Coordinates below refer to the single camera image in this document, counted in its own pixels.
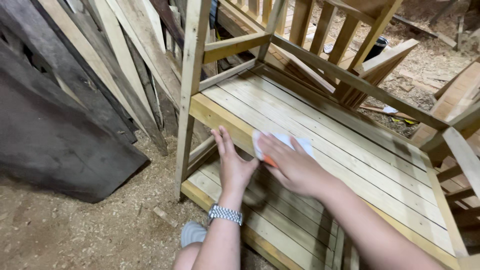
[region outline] stacked lumber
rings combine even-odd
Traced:
[[[140,129],[168,154],[162,132],[177,136],[180,105],[178,7],[166,0],[7,0],[0,7],[0,33],[15,54],[121,139],[135,142]],[[209,137],[200,123],[194,133],[200,141]]]

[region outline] forearm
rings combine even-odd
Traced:
[[[374,269],[440,270],[440,266],[401,235],[333,176],[316,196],[339,222],[362,257]]]
[[[222,192],[218,205],[240,211],[243,192]],[[240,269],[240,226],[216,218],[210,224],[192,270]]]

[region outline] sawdust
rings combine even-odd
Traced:
[[[134,145],[151,163],[96,204],[0,179],[0,269],[171,269],[183,224],[205,223],[206,212],[174,198],[177,139],[167,138],[169,155],[162,157],[136,135]],[[159,218],[155,206],[179,225]],[[273,269],[242,246],[243,269]]]
[[[436,25],[429,27],[429,20],[445,5],[446,2],[437,2],[436,0],[404,0],[401,7],[396,14],[412,21],[416,26],[426,29],[430,32],[441,32],[449,38],[456,40],[457,34],[457,18],[464,15],[468,8],[468,0],[460,0],[451,9],[449,9],[443,16],[441,16]],[[323,1],[316,0],[311,23],[317,24],[323,7]],[[330,28],[329,35],[337,38],[340,33],[346,14],[343,11],[338,11]],[[370,26],[361,23],[357,30],[351,44],[350,49],[357,51],[368,32]],[[401,84],[410,86],[411,79],[404,78],[399,75],[401,69],[405,69],[419,78],[422,82],[427,74],[446,75],[453,78],[457,73],[463,70],[470,62],[480,55],[479,51],[479,37],[469,38],[469,32],[464,32],[462,39],[461,50],[455,51],[453,48],[442,42],[437,38],[429,37],[425,34],[415,34],[410,31],[405,25],[397,22],[390,22],[382,34],[389,40],[389,46],[394,47],[402,41],[414,38],[420,43],[410,52],[410,54],[393,70],[391,75],[386,79],[388,82],[383,82],[379,87],[387,92],[407,101],[408,103],[429,111],[436,100],[432,92],[414,87],[410,92],[405,92],[400,89]],[[447,81],[435,80],[435,82],[445,85]],[[382,102],[369,97],[364,104],[371,104],[375,106],[385,107]],[[389,127],[399,134],[409,137],[413,130],[417,127],[416,124],[408,124],[404,121],[394,122],[392,117],[377,112],[359,109],[359,112],[369,116],[379,123]]]

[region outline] wristwatch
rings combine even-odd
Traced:
[[[208,211],[207,224],[210,226],[214,218],[226,219],[238,223],[240,226],[242,224],[242,214],[240,212],[221,207],[218,203],[212,204],[210,210]]]

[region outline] white sneaker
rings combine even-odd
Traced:
[[[187,222],[183,226],[180,234],[181,247],[186,247],[194,242],[203,242],[206,234],[207,229],[199,223],[194,221]]]

